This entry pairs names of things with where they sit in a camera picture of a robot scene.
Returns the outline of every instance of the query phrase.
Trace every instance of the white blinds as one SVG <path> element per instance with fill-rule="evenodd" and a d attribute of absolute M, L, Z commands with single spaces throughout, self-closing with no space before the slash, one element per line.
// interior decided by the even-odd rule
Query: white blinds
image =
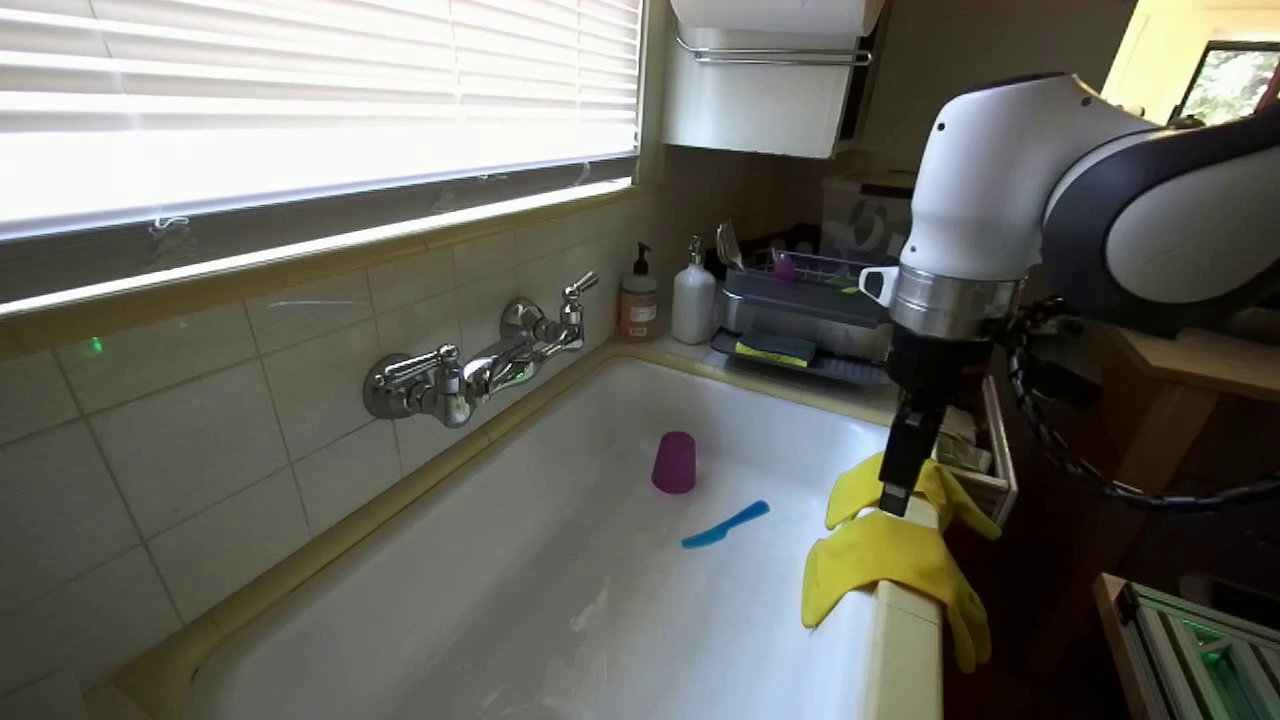
<path fill-rule="evenodd" d="M 0 0 L 0 238 L 636 137 L 641 0 Z"/>

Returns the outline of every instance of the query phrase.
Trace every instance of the chrome faucet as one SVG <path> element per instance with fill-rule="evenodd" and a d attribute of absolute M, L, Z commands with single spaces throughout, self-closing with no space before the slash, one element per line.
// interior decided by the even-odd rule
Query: chrome faucet
<path fill-rule="evenodd" d="M 391 351 L 364 372 L 364 409 L 381 421 L 427 412 L 448 426 L 471 421 L 477 403 L 494 393 L 530 382 L 550 355 L 584 348 L 580 291 L 595 286 L 595 270 L 584 270 L 562 286 L 562 318 L 550 318 L 524 294 L 511 294 L 501 317 L 501 341 L 471 361 L 460 361 L 454 343 L 437 351 L 403 355 Z"/>

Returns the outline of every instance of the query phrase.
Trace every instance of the bottle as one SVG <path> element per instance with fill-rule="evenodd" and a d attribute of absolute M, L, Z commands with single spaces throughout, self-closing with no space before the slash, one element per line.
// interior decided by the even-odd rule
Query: bottle
<path fill-rule="evenodd" d="M 703 266 L 701 238 L 687 245 L 687 266 L 671 286 L 671 336 L 679 343 L 703 343 L 718 330 L 718 277 Z"/>
<path fill-rule="evenodd" d="M 617 299 L 617 328 L 626 330 L 626 341 L 649 341 L 655 330 L 655 278 L 649 277 L 643 253 L 649 245 L 641 245 L 641 257 L 626 277 L 626 286 Z"/>

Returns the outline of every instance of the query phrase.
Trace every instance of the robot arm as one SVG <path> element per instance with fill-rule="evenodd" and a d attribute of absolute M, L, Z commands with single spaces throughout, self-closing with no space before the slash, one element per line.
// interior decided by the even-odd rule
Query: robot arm
<path fill-rule="evenodd" d="M 1280 114 L 1166 130 L 1078 75 L 975 89 L 931 124 L 889 291 L 905 386 L 880 508 L 905 513 L 941 417 L 1046 258 L 1083 317 L 1174 330 L 1280 286 Z"/>

